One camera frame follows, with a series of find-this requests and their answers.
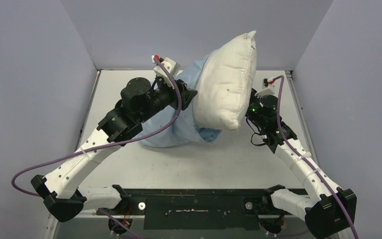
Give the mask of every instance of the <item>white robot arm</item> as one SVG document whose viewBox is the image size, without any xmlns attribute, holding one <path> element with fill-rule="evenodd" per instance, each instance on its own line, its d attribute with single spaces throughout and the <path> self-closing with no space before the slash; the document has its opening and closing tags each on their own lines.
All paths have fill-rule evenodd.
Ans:
<svg viewBox="0 0 382 239">
<path fill-rule="evenodd" d="M 98 123 L 90 137 L 76 151 L 81 151 L 82 154 L 68 159 L 45 176 L 36 175 L 31 180 L 33 188 L 44 199 L 49 212 L 60 222 L 72 219 L 81 210 L 115 208 L 122 195 L 125 196 L 120 186 L 79 187 L 81 182 L 109 155 L 131 142 L 131 139 L 142 131 L 141 123 L 166 106 L 185 110 L 197 95 L 197 91 L 187 89 L 185 82 L 175 80 L 181 97 L 178 99 L 173 79 L 169 79 L 167 74 L 175 76 L 179 71 L 179 64 L 169 58 L 153 57 L 157 57 L 165 66 L 164 69 L 160 66 L 154 68 L 157 89 L 145 78 L 130 80 L 121 91 L 122 99 Z M 113 142 L 118 145 L 105 147 Z"/>
<path fill-rule="evenodd" d="M 263 135 L 265 145 L 288 166 L 303 185 L 309 198 L 277 185 L 267 190 L 270 195 L 269 203 L 274 208 L 285 210 L 305 221 L 317 238 L 328 237 L 347 228 L 349 224 L 326 184 L 338 196 L 352 221 L 355 218 L 356 196 L 350 189 L 342 190 L 318 167 L 311 158 L 311 153 L 302 147 L 297 135 L 282 121 L 277 113 L 279 102 L 273 95 L 272 82 L 273 78 L 265 79 L 263 90 L 252 90 L 246 116 L 257 127 L 258 134 Z"/>
</svg>

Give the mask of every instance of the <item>light blue cloth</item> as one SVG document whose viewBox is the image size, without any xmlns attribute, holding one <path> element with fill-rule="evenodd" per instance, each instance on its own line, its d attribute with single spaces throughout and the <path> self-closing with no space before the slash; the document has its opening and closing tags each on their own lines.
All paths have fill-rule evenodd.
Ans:
<svg viewBox="0 0 382 239">
<path fill-rule="evenodd" d="M 189 89 L 195 89 L 200 78 L 201 71 L 208 58 L 208 55 L 201 60 L 195 61 L 191 66 L 182 71 L 176 79 L 183 80 Z M 193 102 L 184 111 L 181 111 L 177 120 L 166 130 L 148 139 L 141 140 L 144 145 L 153 147 L 168 147 L 184 144 L 189 141 L 194 142 L 214 142 L 220 135 L 221 130 L 211 128 L 200 128 L 195 125 L 192 116 Z M 143 131 L 137 135 L 141 137 L 160 129 L 166 125 L 175 115 L 175 109 L 167 106 L 151 119 L 143 123 Z"/>
</svg>

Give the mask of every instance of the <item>white pillow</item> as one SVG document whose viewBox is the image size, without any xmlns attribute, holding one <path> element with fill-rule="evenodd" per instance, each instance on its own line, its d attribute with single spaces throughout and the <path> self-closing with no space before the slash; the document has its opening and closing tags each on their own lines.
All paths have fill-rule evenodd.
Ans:
<svg viewBox="0 0 382 239">
<path fill-rule="evenodd" d="M 199 127 L 235 130 L 245 117 L 257 65 L 254 35 L 235 37 L 213 51 L 197 84 L 192 113 Z"/>
</svg>

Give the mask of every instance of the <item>white wall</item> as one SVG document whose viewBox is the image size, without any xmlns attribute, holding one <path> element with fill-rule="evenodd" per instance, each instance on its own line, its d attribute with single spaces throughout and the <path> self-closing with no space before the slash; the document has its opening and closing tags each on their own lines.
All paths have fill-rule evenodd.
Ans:
<svg viewBox="0 0 382 239">
<path fill-rule="evenodd" d="M 97 68 L 149 69 L 150 55 L 187 66 L 257 30 L 259 70 L 293 69 L 332 0 L 61 0 Z"/>
<path fill-rule="evenodd" d="M 74 150 L 96 76 L 58 0 L 0 0 L 0 239 L 38 239 L 48 213 L 10 185 Z M 32 189 L 27 173 L 20 185 Z"/>
<path fill-rule="evenodd" d="M 382 238 L 382 1 L 334 0 L 294 78 L 320 165 L 358 197 L 360 238 Z"/>
</svg>

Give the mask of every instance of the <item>white tabletop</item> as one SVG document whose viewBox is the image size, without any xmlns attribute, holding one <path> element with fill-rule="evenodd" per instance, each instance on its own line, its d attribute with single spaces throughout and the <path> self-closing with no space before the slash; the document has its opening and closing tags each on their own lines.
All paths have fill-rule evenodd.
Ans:
<svg viewBox="0 0 382 239">
<path fill-rule="evenodd" d="M 257 71 L 253 87 L 262 88 L 264 78 L 285 75 L 284 71 Z M 97 123 L 113 109 L 120 91 L 135 77 L 153 81 L 153 71 L 103 70 L 84 128 L 84 143 Z M 279 81 L 275 82 L 279 90 Z M 281 116 L 306 148 L 295 103 L 286 80 Z M 250 143 L 252 131 L 243 121 L 236 131 L 224 131 L 213 144 L 188 143 L 169 148 L 152 148 L 131 143 L 108 157 L 81 184 L 103 187 L 178 189 L 254 189 L 282 184 L 302 188 L 300 182 L 267 146 Z"/>
</svg>

